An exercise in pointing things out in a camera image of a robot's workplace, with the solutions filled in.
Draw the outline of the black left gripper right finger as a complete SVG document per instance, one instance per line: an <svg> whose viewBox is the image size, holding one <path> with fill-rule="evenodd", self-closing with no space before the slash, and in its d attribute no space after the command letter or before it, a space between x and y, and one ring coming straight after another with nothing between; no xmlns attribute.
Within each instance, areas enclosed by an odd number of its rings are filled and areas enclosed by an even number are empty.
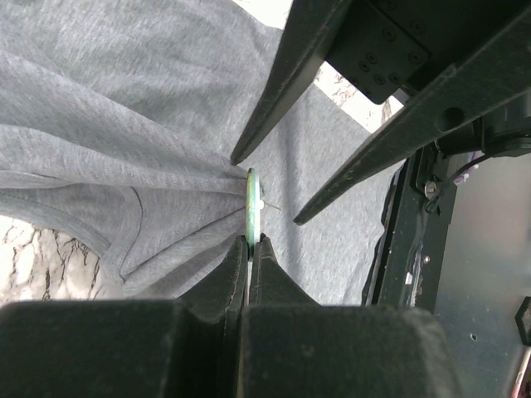
<svg viewBox="0 0 531 398"><path fill-rule="evenodd" d="M245 397L460 397L446 338L419 308L322 306L255 248L243 313Z"/></svg>

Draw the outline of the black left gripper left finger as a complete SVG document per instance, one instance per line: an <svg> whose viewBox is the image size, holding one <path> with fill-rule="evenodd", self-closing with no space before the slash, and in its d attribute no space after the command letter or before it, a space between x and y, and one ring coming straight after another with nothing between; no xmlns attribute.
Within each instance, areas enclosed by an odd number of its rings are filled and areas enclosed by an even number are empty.
<svg viewBox="0 0 531 398"><path fill-rule="evenodd" d="M248 249L177 299L25 301L1 311L4 397L233 397Z"/></svg>

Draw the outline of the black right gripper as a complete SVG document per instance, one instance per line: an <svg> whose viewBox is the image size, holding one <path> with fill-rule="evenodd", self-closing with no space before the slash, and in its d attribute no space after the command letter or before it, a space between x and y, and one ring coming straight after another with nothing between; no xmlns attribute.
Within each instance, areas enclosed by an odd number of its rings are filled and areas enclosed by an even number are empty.
<svg viewBox="0 0 531 398"><path fill-rule="evenodd" d="M375 104L401 88L421 92L309 199L294 218L299 226L354 185L528 91L530 3L293 1L265 88L232 151L233 164L264 141L326 56Z"/></svg>

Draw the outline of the colourful round brooch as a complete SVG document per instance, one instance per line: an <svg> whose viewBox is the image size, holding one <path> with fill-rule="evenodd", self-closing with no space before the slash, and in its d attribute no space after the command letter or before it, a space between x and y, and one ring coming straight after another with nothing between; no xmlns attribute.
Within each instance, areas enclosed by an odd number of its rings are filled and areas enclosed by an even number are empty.
<svg viewBox="0 0 531 398"><path fill-rule="evenodd" d="M255 254L255 247L261 241L261 212L265 206L274 208L277 211L281 209L275 205L264 202L261 199L261 183L256 170L251 167L247 172L246 180L246 243L248 247L248 262L249 266Z"/></svg>

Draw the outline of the grey tank top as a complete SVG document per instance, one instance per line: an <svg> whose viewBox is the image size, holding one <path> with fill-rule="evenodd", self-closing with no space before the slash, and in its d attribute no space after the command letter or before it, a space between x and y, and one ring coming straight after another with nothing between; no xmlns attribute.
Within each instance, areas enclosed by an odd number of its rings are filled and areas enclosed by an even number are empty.
<svg viewBox="0 0 531 398"><path fill-rule="evenodd" d="M280 35L231 1L2 2L2 213L89 246L100 297L177 297L244 231L254 168L280 265L321 304L360 303L393 170L294 217L368 131L311 86L229 161Z"/></svg>

